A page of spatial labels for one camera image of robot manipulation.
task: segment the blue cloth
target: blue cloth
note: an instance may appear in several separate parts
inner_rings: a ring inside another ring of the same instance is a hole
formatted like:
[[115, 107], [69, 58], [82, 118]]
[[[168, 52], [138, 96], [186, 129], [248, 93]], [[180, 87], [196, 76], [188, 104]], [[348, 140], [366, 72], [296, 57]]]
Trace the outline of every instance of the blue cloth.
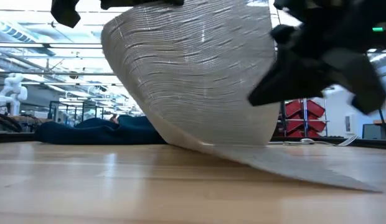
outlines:
[[36, 141], [63, 145], [167, 144], [147, 117], [128, 115], [119, 116], [118, 124], [99, 118], [88, 119], [75, 127], [46, 122], [34, 137]]

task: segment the ceiling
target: ceiling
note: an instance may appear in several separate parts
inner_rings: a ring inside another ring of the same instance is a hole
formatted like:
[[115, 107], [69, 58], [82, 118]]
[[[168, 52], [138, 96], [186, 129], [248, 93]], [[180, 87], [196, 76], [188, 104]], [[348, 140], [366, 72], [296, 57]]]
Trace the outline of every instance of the ceiling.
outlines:
[[[299, 21], [287, 13], [277, 11], [273, 1], [269, 0], [273, 26], [280, 23], [299, 25]], [[71, 29], [54, 20], [50, 14], [51, 2], [0, 1], [0, 42], [12, 42], [12, 45], [0, 45], [0, 77], [5, 77], [6, 72], [21, 72], [25, 81], [29, 82], [26, 85], [46, 83], [48, 89], [63, 97], [108, 98], [106, 103], [98, 101], [109, 110], [140, 110], [119, 79], [112, 74], [100, 45], [103, 25], [129, 7], [104, 11], [97, 0], [80, 0], [77, 11], [81, 21]], [[266, 6], [267, 0], [248, 3]], [[34, 43], [51, 45], [48, 48]], [[377, 63], [382, 62], [382, 67], [386, 66], [386, 54], [369, 57], [375, 58]]]

